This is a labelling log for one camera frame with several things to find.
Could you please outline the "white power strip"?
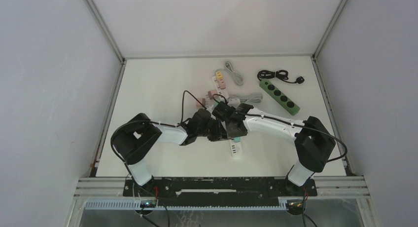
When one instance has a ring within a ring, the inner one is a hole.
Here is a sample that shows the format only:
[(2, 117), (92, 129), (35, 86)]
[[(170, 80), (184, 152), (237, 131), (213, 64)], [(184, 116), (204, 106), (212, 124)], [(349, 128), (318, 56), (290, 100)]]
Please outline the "white power strip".
[(227, 89), (226, 88), (225, 89), (220, 89), (219, 88), (218, 81), (216, 80), (216, 77), (215, 76), (213, 76), (211, 80), (212, 80), (212, 83), (213, 83), (213, 85), (214, 85), (215, 90), (217, 91), (217, 93), (219, 95), (224, 96), (228, 100), (229, 99), (229, 93), (227, 92)]
[(243, 149), (242, 149), (242, 144), (240, 143), (235, 143), (233, 141), (233, 138), (231, 140), (229, 140), (229, 144), (230, 144), (230, 152), (231, 152), (231, 156), (234, 159), (238, 159), (241, 158), (243, 155)]

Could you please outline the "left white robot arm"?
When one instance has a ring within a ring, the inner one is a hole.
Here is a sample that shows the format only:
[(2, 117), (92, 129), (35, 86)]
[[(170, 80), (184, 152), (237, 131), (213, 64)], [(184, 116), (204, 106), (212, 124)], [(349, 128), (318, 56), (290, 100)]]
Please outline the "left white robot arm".
[(153, 176), (144, 160), (151, 148), (156, 143), (187, 146), (198, 137), (206, 137), (210, 142), (228, 139), (221, 121), (213, 118), (208, 110), (199, 109), (177, 125), (154, 122), (139, 113), (114, 131), (110, 146), (135, 182), (135, 190), (147, 196), (154, 190)]

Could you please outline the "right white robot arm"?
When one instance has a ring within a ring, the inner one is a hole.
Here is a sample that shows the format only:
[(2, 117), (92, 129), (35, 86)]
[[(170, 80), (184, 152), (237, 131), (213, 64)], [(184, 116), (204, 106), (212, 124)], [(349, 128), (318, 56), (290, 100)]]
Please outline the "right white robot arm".
[(284, 183), (290, 195), (298, 195), (313, 174), (323, 171), (336, 146), (335, 137), (314, 116), (296, 120), (263, 112), (249, 104), (241, 103), (235, 108), (224, 102), (219, 102), (211, 113), (225, 123), (231, 138), (260, 132), (278, 137), (295, 147), (298, 160), (289, 170)]

